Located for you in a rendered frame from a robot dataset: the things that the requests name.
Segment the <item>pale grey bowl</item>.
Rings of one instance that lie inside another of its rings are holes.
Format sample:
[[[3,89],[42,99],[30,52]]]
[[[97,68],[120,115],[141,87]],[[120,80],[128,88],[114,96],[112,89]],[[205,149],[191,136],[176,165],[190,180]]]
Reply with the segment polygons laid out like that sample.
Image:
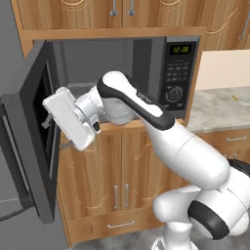
[[[116,98],[103,99],[105,118],[115,125],[125,125],[134,118],[130,107]]]

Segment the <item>wooden cupboard door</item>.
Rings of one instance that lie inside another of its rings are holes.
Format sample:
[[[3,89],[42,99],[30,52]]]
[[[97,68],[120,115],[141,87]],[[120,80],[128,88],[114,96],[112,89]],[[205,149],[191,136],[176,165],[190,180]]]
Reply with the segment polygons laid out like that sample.
[[[17,0],[26,30],[114,28],[122,26],[122,0],[112,17],[112,0]]]
[[[122,202],[125,184],[129,184],[129,207],[126,210],[151,207],[153,199],[168,190],[189,185],[156,156],[147,132],[122,135]]]
[[[58,184],[68,221],[120,210],[121,138],[96,136],[84,151],[73,146],[60,149]],[[118,185],[118,209],[114,187]]]
[[[204,5],[205,0],[134,0],[135,15],[128,16],[130,0],[123,0],[123,26],[206,26]]]
[[[250,10],[250,0],[205,0],[205,51],[240,50],[245,46],[250,20],[242,40],[244,23]]]

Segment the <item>black microwave door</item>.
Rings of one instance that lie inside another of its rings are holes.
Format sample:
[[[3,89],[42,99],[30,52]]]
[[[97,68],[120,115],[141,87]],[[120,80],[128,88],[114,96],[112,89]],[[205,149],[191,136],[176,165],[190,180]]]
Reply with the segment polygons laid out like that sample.
[[[37,41],[20,70],[0,95],[6,125],[25,187],[31,194],[38,218],[44,224],[55,219],[60,128],[53,119],[43,128],[48,111],[44,99],[59,86],[52,44]],[[0,222],[26,211],[21,207]]]

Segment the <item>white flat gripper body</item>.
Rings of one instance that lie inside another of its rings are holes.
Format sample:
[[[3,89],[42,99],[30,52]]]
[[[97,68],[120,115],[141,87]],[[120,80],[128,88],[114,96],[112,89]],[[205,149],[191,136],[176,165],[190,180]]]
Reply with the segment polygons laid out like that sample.
[[[94,141],[96,133],[74,103],[75,98],[70,91],[61,87],[54,95],[46,98],[42,105],[52,115],[71,144],[82,151]]]

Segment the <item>wooden drawer front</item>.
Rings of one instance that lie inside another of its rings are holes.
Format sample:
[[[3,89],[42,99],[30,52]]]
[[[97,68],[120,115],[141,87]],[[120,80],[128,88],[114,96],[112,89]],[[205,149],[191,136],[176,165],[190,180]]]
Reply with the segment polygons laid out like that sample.
[[[151,211],[127,210],[98,216],[92,223],[93,233],[103,235],[121,234],[162,227]]]
[[[221,151],[221,154],[229,159],[237,159],[250,164],[250,148],[233,148]]]
[[[227,141],[227,137],[238,138],[243,136],[246,136],[247,139],[243,141],[233,141],[233,142]],[[250,128],[203,133],[199,134],[199,137],[202,138],[207,143],[209,143],[211,146],[217,146],[217,147],[250,146]]]

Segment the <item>black steel microwave oven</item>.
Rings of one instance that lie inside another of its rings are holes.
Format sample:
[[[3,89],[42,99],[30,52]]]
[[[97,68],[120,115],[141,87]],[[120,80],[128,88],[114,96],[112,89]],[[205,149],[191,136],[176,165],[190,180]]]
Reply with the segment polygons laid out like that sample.
[[[188,110],[199,38],[139,37],[53,42],[56,68],[76,98],[112,70],[123,72],[134,88],[161,103],[176,118]]]

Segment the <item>small yellow object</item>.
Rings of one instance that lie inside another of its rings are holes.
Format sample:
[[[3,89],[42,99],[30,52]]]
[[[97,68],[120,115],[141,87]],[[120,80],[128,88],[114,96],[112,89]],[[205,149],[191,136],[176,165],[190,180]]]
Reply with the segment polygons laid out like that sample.
[[[249,101],[246,101],[246,100],[243,100],[243,99],[241,99],[241,98],[238,98],[238,97],[236,97],[235,95],[232,96],[232,99],[235,100],[235,101],[242,101],[242,102],[245,102],[245,103],[250,104]]]

